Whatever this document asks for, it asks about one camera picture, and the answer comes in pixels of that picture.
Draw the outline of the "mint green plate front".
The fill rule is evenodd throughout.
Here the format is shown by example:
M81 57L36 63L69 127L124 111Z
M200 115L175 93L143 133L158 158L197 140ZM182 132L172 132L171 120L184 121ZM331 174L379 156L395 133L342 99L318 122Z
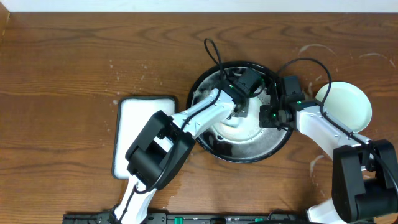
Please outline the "mint green plate front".
M262 128L259 127L259 109L262 102L259 98L249 100L246 117L231 117L212 126L223 139L243 142L256 137Z

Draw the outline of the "mint green plate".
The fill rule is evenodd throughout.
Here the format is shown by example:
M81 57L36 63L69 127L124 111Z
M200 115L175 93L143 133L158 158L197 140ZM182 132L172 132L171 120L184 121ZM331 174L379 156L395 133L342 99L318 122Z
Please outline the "mint green plate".
M372 118L369 98L347 82L333 82L324 105L327 112L356 133L364 130Z
M259 98L249 100L246 117L231 117L212 126L223 139L243 142L256 137L262 128L259 127L259 109L262 102Z

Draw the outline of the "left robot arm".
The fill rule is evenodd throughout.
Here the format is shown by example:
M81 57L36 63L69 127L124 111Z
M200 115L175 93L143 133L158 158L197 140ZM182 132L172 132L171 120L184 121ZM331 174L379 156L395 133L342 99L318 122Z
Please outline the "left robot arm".
M239 80L223 80L208 96L183 112L153 113L133 142L124 147L128 185L114 209L113 223L141 223L154 194L177 175L196 138L230 117L254 90Z

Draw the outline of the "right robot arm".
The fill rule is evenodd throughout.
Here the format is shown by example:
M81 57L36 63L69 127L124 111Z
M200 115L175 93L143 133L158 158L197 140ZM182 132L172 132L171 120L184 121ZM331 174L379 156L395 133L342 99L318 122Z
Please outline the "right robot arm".
M328 114L323 103L304 98L283 106L262 105L262 128L296 130L332 159L331 198L310 207L312 223L356 223L397 213L397 158L387 140L372 141Z

